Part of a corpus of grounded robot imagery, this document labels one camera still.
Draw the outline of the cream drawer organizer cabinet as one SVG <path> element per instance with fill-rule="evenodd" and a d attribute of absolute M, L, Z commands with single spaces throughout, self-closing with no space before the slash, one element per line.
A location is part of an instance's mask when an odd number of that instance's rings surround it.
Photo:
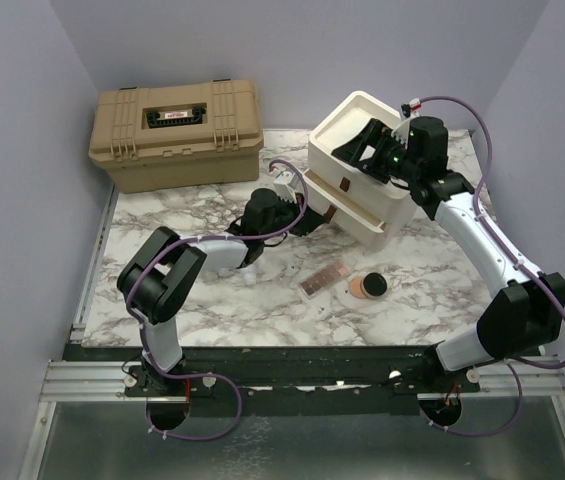
<path fill-rule="evenodd" d="M 389 127 L 397 126 L 401 120 L 397 110 L 368 93 L 358 90 L 349 94 L 309 134 L 306 170 L 312 170 L 386 222 L 385 235 L 358 236 L 343 230 L 366 248 L 381 250 L 412 219 L 416 204 L 408 192 L 383 184 L 331 155 L 333 149 L 351 140 L 371 119 Z"/>

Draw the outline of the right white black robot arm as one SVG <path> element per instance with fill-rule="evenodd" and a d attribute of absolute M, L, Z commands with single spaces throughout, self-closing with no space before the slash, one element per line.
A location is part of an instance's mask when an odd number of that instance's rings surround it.
<path fill-rule="evenodd" d="M 393 130 L 372 118 L 333 156 L 367 176 L 402 181 L 412 200 L 461 247 L 485 281 L 491 302 L 476 324 L 435 345 L 421 367 L 423 383 L 443 391 L 458 370 L 520 355 L 559 336 L 565 279 L 545 274 L 515 251 L 483 209 L 478 192 L 448 167 L 442 120 L 412 117 Z"/>

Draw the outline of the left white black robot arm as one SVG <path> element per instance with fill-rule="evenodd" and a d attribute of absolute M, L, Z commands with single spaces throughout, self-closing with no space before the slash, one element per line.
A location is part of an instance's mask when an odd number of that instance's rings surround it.
<path fill-rule="evenodd" d="M 127 310 L 140 325 L 151 386 L 168 395 L 182 385 L 176 315 L 200 273 L 244 269 L 271 246 L 268 239 L 305 236 L 325 223 L 303 195 L 289 201 L 259 188 L 222 235 L 185 240 L 167 227 L 156 229 L 117 279 Z"/>

